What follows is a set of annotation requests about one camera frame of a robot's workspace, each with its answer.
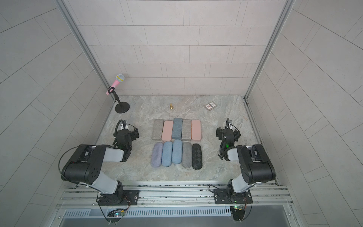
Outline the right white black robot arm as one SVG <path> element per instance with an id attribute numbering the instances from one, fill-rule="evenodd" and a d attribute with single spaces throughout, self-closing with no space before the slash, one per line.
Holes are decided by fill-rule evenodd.
<path id="1" fill-rule="evenodd" d="M 230 199 L 237 198 L 248 192 L 258 183 L 267 183 L 276 179 L 276 171 L 261 144 L 235 145 L 241 133 L 239 129 L 232 130 L 232 121 L 227 119 L 225 127 L 216 129 L 216 137 L 221 141 L 219 153 L 221 160 L 237 161 L 241 173 L 229 181 L 227 195 Z"/>

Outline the blue case pink glasses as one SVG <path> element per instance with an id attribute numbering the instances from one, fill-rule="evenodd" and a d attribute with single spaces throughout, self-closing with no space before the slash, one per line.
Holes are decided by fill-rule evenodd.
<path id="1" fill-rule="evenodd" d="M 173 142 L 172 162 L 175 164 L 180 164 L 182 162 L 182 141 L 181 140 L 175 140 Z"/>

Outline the black tan case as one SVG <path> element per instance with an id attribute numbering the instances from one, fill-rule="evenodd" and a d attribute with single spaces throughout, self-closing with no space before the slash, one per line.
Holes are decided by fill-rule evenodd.
<path id="1" fill-rule="evenodd" d="M 200 170 L 203 167 L 202 149 L 199 144 L 192 145 L 192 168 Z"/>

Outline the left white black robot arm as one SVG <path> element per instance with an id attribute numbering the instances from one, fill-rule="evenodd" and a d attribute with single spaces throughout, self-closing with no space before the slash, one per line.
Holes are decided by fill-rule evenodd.
<path id="1" fill-rule="evenodd" d="M 119 120 L 113 133 L 112 145 L 81 144 L 64 167 L 58 165 L 63 181 L 86 185 L 102 195 L 123 193 L 122 183 L 111 179 L 101 169 L 105 162 L 125 162 L 131 155 L 132 142 L 140 137 L 138 129 Z"/>

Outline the tan blue glasses case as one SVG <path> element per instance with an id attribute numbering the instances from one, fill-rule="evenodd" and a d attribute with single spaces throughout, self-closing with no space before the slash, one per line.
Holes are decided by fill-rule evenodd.
<path id="1" fill-rule="evenodd" d="M 172 164 L 173 143 L 167 141 L 163 144 L 162 166 L 169 167 Z"/>

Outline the pink grey case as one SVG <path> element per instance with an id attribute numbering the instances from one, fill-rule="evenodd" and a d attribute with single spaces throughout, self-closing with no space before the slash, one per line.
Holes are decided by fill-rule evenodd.
<path id="1" fill-rule="evenodd" d="M 173 124 L 174 122 L 171 120 L 164 121 L 161 138 L 163 142 L 172 141 Z"/>

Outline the teal folding glasses case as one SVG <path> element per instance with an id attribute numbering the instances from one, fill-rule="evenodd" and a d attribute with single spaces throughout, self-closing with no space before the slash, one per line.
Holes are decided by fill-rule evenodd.
<path id="1" fill-rule="evenodd" d="M 192 139 L 192 121 L 183 119 L 182 121 L 182 141 L 191 141 Z"/>

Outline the purple fabric glasses case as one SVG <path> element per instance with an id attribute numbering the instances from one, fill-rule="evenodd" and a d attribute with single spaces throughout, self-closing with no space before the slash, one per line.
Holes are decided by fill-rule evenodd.
<path id="1" fill-rule="evenodd" d="M 162 162 L 162 154 L 163 154 L 163 143 L 157 142 L 154 145 L 153 152 L 152 152 L 152 160 L 151 160 L 151 166 L 152 167 L 159 167 L 161 166 Z"/>

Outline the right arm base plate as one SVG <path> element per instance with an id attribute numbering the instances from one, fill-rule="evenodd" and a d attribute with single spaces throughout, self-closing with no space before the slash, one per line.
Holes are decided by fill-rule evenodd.
<path id="1" fill-rule="evenodd" d="M 235 193 L 232 189 L 213 189 L 215 204 L 252 204 L 250 191 Z"/>

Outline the beige glasses case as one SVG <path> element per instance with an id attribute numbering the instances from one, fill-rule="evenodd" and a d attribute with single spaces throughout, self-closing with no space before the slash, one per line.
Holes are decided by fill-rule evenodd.
<path id="1" fill-rule="evenodd" d="M 192 144 L 190 142 L 182 143 L 182 166 L 190 168 L 192 166 Z"/>

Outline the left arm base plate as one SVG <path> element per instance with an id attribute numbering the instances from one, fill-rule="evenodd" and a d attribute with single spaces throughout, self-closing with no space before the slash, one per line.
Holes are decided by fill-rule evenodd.
<path id="1" fill-rule="evenodd" d="M 114 194 L 101 194 L 96 200 L 100 206 L 137 205 L 140 190 L 116 191 Z"/>

